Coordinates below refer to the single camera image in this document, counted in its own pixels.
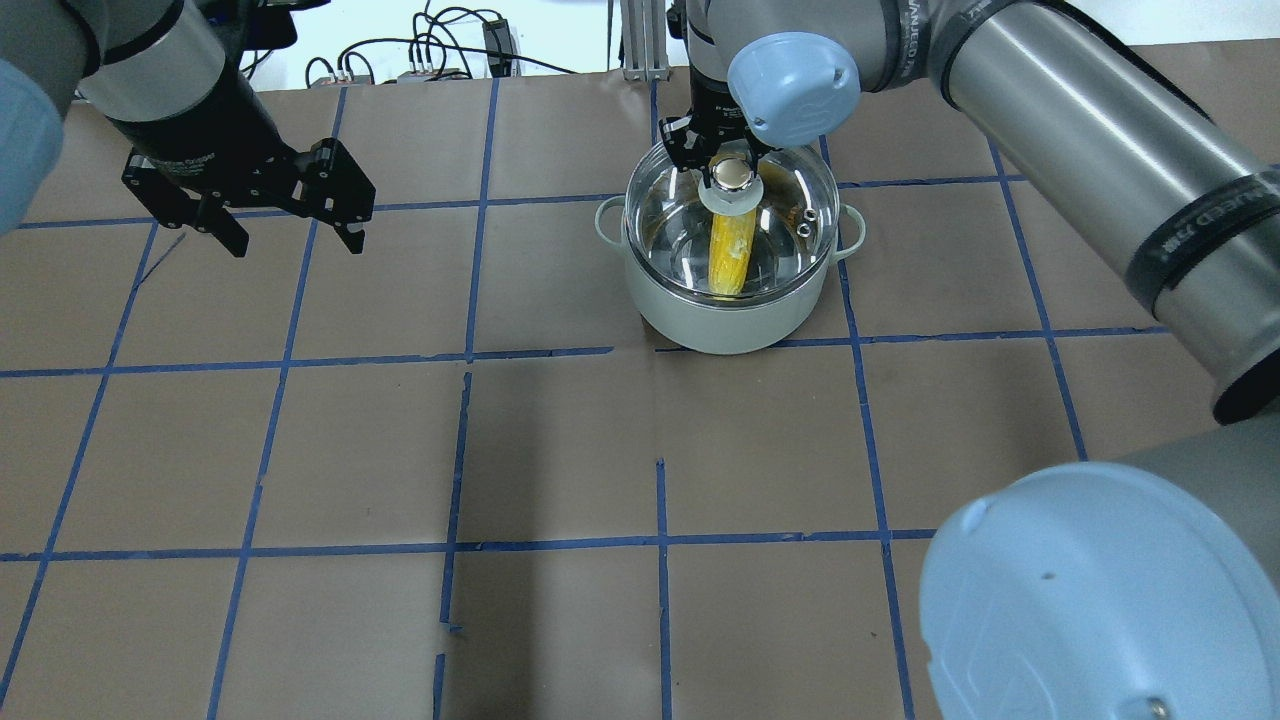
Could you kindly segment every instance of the pot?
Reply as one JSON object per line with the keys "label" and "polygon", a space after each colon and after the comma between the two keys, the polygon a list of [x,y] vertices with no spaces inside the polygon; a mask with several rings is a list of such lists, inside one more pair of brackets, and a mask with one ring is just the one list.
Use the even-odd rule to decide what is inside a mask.
{"label": "pot", "polygon": [[[727,143],[726,151],[746,152]],[[631,300],[658,332],[714,355],[768,347],[813,313],[832,261],[861,247],[867,223],[840,202],[836,178],[809,147],[774,150],[760,159],[764,196],[742,290],[717,295],[708,286],[712,213],[699,200],[701,174],[680,172],[655,145],[636,165],[627,193],[595,211],[595,232],[626,264]],[[620,237],[602,227],[623,208]],[[858,241],[837,250],[841,213],[858,222]]]}

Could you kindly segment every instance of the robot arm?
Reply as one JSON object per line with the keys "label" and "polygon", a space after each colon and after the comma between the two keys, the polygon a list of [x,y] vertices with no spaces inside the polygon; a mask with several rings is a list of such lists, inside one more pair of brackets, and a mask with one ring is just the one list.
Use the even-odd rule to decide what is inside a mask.
{"label": "robot arm", "polygon": [[863,91],[927,72],[1210,370],[1220,421],[1280,396],[1280,173],[1078,10],[687,0],[684,15],[692,110],[663,123],[677,167],[704,169],[735,133],[806,145]]}
{"label": "robot arm", "polygon": [[5,14],[0,59],[9,64],[0,72],[31,99],[10,132],[42,132],[0,143],[29,156],[15,181],[26,196],[5,199],[0,231],[17,224],[51,169],[61,137],[51,110],[65,114],[78,83],[133,142],[122,181],[160,223],[207,232],[239,258],[248,234],[227,208],[274,206],[325,222],[348,250],[362,250],[372,183],[335,138],[306,152],[280,138],[239,74],[238,53],[192,0],[38,0],[9,4]]}

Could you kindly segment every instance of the light blue joint cap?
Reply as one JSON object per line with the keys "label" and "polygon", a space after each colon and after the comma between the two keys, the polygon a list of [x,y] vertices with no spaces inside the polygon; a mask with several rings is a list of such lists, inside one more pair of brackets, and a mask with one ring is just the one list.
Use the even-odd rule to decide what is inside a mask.
{"label": "light blue joint cap", "polygon": [[951,516],[920,630],[943,717],[1280,717],[1280,594],[1233,529],[1144,470],[1042,470]]}
{"label": "light blue joint cap", "polygon": [[858,106],[861,78],[838,42],[812,32],[767,35],[728,65],[728,88],[762,142],[809,145]]}
{"label": "light blue joint cap", "polygon": [[0,234],[22,222],[61,150],[58,108],[26,73],[0,60]]}

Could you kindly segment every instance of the glass lid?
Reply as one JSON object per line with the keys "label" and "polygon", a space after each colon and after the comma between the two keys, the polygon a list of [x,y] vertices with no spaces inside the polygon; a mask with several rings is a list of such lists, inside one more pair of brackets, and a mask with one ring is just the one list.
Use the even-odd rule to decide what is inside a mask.
{"label": "glass lid", "polygon": [[[746,155],[746,143],[722,154]],[[826,260],[836,236],[835,178],[809,147],[776,150],[760,159],[764,197],[741,290],[712,291],[712,223],[699,199],[696,170],[680,172],[662,145],[640,161],[627,191],[627,234],[635,255],[664,287],[699,302],[755,305],[800,286]]]}

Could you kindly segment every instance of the table surface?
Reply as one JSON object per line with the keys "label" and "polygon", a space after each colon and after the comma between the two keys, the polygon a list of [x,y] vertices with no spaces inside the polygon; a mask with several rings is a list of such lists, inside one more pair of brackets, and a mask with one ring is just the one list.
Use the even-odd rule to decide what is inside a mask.
{"label": "table surface", "polygon": [[[1280,161],[1280,42],[1143,54]],[[686,97],[265,94],[379,208],[358,256],[244,213],[242,260],[74,106],[0,240],[4,716],[937,720],[933,529],[1211,428],[1212,382],[928,83],[822,145],[870,234],[809,320],[673,347],[591,215]]]}

